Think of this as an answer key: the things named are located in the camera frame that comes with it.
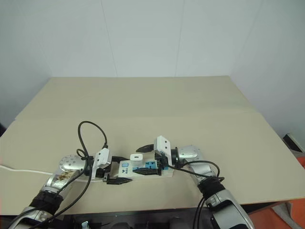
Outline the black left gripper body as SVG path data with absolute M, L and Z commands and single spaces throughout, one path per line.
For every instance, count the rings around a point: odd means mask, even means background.
M 95 173 L 95 179 L 101 180 L 102 182 L 107 184 L 113 184 L 114 179 L 110 177 L 111 167 L 111 165 L 108 165 L 105 168 L 98 168 Z

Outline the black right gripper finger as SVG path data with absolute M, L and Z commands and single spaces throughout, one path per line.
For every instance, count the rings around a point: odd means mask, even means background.
M 145 146 L 139 147 L 136 152 L 137 153 L 149 153 L 154 150 L 154 144 L 149 144 Z
M 136 174 L 144 175 L 144 176 L 160 175 L 159 170 L 156 168 L 141 167 L 141 168 L 133 170 L 133 172 Z

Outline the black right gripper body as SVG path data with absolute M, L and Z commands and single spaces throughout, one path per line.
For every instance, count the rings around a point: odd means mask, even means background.
M 157 161 L 157 172 L 162 172 L 168 167 L 168 158 L 164 152 L 155 151 L 154 158 Z

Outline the white power strip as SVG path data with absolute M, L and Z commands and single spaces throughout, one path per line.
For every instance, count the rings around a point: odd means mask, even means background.
M 143 159 L 143 163 L 139 168 L 142 167 L 148 169 L 156 169 L 157 160 L 154 160 L 152 158 Z M 125 177 L 132 180 L 161 179 L 161 178 L 169 178 L 173 176 L 173 169 L 167 167 L 164 170 L 162 170 L 162 175 L 140 175 L 133 172 L 137 168 L 138 167 L 133 166 L 132 161 L 130 160 L 121 161 L 120 164 L 115 162 L 112 163 L 112 167 L 109 175 L 110 178 Z M 103 181 L 103 178 L 98 178 L 98 177 L 92 179 L 100 182 Z

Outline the white charger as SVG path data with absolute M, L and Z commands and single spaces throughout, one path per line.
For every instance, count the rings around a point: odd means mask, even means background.
M 143 166 L 143 154 L 131 154 L 130 155 L 131 165 L 133 167 L 142 167 Z

